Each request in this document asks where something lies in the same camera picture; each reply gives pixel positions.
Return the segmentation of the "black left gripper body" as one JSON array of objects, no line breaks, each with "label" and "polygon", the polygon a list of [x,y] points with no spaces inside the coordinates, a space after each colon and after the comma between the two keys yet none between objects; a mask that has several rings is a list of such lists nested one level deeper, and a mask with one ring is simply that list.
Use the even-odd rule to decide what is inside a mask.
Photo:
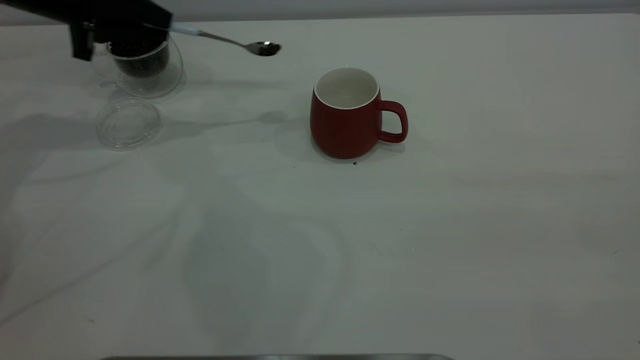
[{"label": "black left gripper body", "polygon": [[90,62],[94,54],[94,30],[96,5],[93,0],[64,0],[63,23],[71,38],[71,54],[74,59]]}]

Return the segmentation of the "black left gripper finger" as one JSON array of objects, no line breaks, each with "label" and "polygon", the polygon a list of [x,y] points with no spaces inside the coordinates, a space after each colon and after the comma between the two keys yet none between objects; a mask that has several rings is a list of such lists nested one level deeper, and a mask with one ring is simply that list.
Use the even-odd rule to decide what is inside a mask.
[{"label": "black left gripper finger", "polygon": [[154,0],[99,0],[97,18],[114,24],[170,26],[173,13]]},{"label": "black left gripper finger", "polygon": [[97,27],[97,43],[122,43],[125,41],[166,41],[169,32],[146,25],[117,25]]}]

